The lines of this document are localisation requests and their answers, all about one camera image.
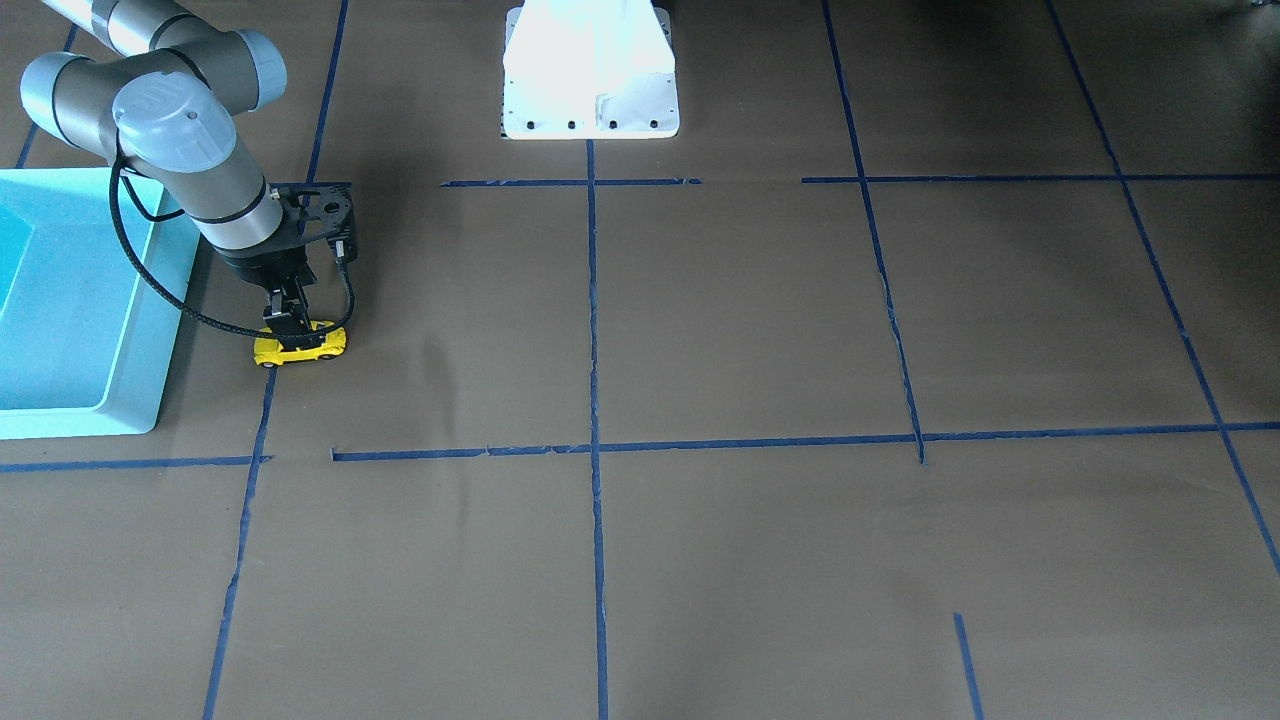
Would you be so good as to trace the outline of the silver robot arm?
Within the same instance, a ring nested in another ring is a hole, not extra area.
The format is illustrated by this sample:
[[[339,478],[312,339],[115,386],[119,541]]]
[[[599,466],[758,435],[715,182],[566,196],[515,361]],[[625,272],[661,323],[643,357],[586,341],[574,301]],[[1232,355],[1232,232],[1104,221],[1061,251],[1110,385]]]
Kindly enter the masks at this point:
[[[264,320],[288,350],[323,338],[306,307],[315,281],[298,214],[273,192],[236,115],[287,87],[285,60],[252,29],[220,31],[174,1],[55,1],[52,9],[113,49],[35,59],[20,79],[31,119],[63,142],[160,182],[243,281],[268,293]]]

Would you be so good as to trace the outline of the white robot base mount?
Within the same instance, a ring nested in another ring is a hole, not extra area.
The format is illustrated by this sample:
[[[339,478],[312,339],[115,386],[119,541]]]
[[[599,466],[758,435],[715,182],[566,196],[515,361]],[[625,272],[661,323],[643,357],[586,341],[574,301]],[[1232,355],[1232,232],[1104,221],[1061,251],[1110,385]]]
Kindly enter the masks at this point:
[[[525,1],[506,14],[500,131],[513,141],[672,138],[669,13],[650,1]]]

